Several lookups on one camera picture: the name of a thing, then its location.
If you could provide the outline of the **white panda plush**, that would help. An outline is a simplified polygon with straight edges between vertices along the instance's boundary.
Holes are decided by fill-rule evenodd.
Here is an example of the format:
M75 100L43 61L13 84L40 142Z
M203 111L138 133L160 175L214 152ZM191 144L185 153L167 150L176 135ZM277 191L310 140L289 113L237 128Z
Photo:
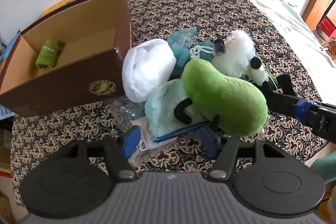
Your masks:
M225 39L216 39L212 65L222 74L275 90L277 80L258 57L252 38L243 30L231 31Z

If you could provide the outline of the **white soft pouch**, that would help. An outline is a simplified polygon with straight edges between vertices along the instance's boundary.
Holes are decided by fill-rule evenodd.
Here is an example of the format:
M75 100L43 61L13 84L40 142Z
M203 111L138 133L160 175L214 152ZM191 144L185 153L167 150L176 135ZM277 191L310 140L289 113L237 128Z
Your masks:
M132 102L145 102L167 82L177 60L167 41L152 39L128 50L122 66L124 92Z

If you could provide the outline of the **clear plastic packaging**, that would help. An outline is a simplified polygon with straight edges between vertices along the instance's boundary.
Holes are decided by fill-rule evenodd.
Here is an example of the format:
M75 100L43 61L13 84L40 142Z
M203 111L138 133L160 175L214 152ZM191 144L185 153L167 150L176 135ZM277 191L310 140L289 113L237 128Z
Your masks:
M154 155L154 151L150 149L153 142L147 128L145 104L130 102L125 96L110 98L106 102L117 127L121 130L121 136L124 136L132 126L139 126L141 129L139 144L130 160L133 162L149 160Z

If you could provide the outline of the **green bean plush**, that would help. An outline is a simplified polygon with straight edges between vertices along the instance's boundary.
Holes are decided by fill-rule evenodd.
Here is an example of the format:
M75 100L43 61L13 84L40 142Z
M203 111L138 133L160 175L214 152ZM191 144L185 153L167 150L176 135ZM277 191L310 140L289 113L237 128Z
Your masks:
M264 94L248 81L220 73L209 61L192 59L182 73L187 98L174 109L174 116L184 124L192 118L186 108L194 106L214 127L231 136L250 136L268 121Z

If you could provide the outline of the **light mint cloth bag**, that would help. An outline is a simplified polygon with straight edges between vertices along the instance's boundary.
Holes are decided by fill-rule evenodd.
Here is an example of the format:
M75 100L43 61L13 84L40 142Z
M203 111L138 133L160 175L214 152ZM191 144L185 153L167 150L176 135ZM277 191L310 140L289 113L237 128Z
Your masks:
M174 116L176 106L187 98L182 80L168 81L155 88L145 103L145 116L151 140L160 142L193 129L207 119L193 105L185 109L192 122L185 124Z

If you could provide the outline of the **pastel bed sheet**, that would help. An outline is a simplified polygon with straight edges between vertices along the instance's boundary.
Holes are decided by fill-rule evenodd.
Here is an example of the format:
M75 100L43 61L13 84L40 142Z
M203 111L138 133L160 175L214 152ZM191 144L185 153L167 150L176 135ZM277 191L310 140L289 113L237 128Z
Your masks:
M335 63L293 7L282 0L250 0L275 26L298 58L310 67L335 68Z

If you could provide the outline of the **brown cardboard box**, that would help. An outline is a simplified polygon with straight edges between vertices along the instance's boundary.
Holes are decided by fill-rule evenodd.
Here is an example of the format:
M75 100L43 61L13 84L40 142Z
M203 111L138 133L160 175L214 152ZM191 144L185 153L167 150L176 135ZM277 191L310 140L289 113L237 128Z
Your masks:
M35 66L47 39L65 43L52 68ZM132 44L127 0L77 0L18 33L1 61L1 105L31 117L124 93Z

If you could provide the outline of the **green rolled cloth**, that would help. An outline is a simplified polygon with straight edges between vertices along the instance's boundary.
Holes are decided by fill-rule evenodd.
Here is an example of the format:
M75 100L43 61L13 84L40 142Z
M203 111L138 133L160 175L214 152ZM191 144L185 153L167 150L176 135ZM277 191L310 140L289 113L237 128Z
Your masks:
M64 42L47 39L38 54L35 66L40 69L54 67L64 47Z

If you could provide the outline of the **floral patterned tablecloth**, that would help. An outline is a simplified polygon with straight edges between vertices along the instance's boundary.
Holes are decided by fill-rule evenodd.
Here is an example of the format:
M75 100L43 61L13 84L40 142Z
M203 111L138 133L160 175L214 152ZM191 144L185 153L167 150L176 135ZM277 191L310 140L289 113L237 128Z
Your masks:
M308 100L320 100L302 57L318 53L316 38L290 5L272 0L127 0L134 42L167 39L176 31L194 28L187 40L193 47L206 40L246 31L255 42L264 64L277 76L291 75L295 92ZM122 116L117 103L96 102L50 114L16 116L11 134L13 196L22 205L19 185L28 171L72 139L98 141L104 134L118 135Z

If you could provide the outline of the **teal drawstring bag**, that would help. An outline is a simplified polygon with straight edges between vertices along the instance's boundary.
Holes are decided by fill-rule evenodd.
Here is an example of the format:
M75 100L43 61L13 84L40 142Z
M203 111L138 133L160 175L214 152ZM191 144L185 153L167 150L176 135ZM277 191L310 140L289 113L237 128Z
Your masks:
M170 34L166 41L176 58L171 77L178 78L185 65L194 58L211 61L214 57L214 44L210 40L201 41L196 27L180 30Z

